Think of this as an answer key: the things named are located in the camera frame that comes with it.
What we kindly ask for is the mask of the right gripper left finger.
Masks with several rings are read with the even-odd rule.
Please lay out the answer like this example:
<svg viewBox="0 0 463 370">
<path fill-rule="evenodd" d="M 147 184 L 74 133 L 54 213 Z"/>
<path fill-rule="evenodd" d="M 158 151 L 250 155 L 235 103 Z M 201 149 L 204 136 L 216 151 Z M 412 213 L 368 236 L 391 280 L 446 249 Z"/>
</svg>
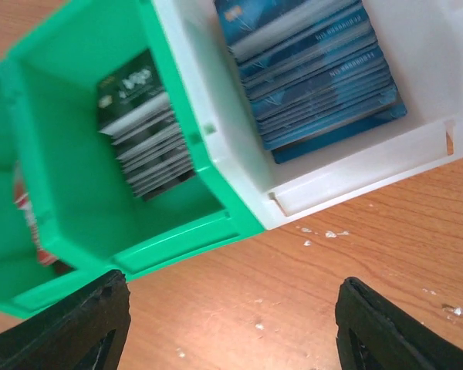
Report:
<svg viewBox="0 0 463 370">
<path fill-rule="evenodd" d="M 0 369 L 116 369 L 130 327 L 126 278 L 112 270 L 0 334 Z"/>
</svg>

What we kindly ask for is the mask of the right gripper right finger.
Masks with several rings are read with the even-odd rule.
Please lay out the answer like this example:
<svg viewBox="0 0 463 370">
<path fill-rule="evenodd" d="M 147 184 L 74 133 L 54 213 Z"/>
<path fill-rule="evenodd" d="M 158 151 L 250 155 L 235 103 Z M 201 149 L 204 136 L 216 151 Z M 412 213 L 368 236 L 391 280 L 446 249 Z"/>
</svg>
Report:
<svg viewBox="0 0 463 370">
<path fill-rule="evenodd" d="M 356 277 L 341 285 L 335 307 L 342 369 L 463 369 L 463 350 Z"/>
</svg>

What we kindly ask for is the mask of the white bin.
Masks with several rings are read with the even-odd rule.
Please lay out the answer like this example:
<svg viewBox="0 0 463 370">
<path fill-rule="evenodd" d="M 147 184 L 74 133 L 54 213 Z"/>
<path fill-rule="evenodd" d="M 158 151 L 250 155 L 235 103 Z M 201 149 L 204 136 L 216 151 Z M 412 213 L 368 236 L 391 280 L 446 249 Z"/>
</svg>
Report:
<svg viewBox="0 0 463 370">
<path fill-rule="evenodd" d="M 463 158 L 463 1 L 365 1 L 389 65 L 287 112 L 259 136 L 213 1 L 155 1 L 191 143 L 266 229 Z"/>
</svg>

